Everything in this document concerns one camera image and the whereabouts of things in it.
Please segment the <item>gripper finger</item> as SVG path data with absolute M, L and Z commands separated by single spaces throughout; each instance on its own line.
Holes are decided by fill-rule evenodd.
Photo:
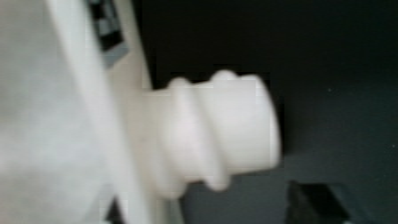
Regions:
M 287 224 L 368 224 L 368 217 L 342 188 L 290 182 Z

